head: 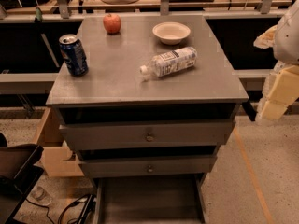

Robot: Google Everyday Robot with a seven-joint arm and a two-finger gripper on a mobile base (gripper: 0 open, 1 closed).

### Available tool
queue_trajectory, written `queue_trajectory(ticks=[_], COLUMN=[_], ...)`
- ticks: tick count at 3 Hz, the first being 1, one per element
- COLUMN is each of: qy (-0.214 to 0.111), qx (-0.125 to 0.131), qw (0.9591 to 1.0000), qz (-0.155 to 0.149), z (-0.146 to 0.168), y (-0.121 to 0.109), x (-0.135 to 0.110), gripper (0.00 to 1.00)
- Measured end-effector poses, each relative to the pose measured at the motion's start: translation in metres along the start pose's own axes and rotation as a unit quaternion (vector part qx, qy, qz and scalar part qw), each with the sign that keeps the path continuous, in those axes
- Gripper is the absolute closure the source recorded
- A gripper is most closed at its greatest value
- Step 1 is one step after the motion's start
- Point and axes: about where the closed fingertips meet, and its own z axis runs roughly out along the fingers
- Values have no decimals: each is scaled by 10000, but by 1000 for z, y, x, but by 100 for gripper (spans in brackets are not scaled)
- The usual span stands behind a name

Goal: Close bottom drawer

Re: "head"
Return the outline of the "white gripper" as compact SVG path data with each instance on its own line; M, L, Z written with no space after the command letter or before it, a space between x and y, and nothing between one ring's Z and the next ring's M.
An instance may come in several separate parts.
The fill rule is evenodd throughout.
M256 121L276 121L299 98L299 0L277 25L259 35L253 46L272 48L278 60L263 84L263 97L255 118Z

